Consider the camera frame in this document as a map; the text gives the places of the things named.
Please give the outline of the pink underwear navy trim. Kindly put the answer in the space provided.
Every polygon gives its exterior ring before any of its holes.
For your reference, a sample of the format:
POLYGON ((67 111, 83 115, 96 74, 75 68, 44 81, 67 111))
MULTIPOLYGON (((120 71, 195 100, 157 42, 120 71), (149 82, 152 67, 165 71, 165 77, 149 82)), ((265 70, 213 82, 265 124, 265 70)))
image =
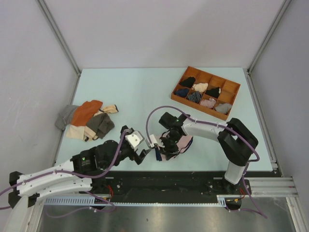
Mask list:
POLYGON ((161 137, 165 142, 161 146, 155 147, 155 158, 157 161, 168 161, 170 159, 176 158, 179 154, 185 153, 193 143, 193 136, 186 135, 182 136, 181 139, 176 143, 167 139, 166 135, 161 137))

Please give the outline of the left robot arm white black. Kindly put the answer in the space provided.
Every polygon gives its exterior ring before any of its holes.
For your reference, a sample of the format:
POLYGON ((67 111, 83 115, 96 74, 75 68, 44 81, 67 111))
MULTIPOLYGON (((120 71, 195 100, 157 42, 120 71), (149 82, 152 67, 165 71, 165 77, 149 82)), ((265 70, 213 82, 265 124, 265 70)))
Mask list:
POLYGON ((28 206, 33 206, 50 196, 71 192, 102 193, 107 182, 105 175, 126 158, 140 165, 149 149, 138 152, 144 141, 139 131, 123 126, 120 141, 107 140, 104 143, 72 156, 58 166, 32 173, 10 173, 12 192, 8 204, 14 208, 22 197, 27 197, 28 206))

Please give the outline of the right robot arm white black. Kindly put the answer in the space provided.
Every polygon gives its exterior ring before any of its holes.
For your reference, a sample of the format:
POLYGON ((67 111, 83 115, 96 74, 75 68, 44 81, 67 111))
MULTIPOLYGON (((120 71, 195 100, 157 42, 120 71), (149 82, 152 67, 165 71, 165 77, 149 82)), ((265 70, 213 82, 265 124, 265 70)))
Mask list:
POLYGON ((225 124, 206 123, 190 120, 184 114, 179 117, 164 113, 159 124, 167 131, 160 138, 152 140, 156 158, 170 160, 184 153, 198 136, 218 142, 229 160, 223 177, 223 189, 234 194, 240 188, 240 180, 247 168, 249 159, 258 145, 257 138, 237 118, 225 124))

